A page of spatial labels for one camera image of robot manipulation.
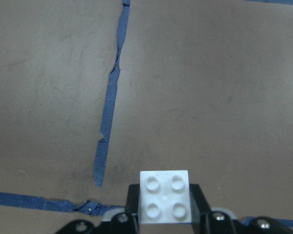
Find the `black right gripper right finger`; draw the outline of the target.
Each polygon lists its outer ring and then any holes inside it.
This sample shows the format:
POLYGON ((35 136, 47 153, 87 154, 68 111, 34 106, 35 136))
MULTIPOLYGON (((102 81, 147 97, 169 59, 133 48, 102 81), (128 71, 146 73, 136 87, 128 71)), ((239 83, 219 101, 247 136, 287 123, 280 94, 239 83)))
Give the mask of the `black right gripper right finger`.
POLYGON ((206 216, 211 211, 210 205, 198 184, 189 185, 191 226, 195 234, 204 234, 206 216))

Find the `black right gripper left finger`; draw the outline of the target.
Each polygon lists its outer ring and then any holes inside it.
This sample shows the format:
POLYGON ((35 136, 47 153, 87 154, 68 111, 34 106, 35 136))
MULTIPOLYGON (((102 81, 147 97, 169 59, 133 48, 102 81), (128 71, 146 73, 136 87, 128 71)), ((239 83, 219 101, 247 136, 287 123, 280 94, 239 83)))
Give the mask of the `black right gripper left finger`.
POLYGON ((126 198, 126 228, 128 234, 139 234, 140 184, 131 184, 126 198))

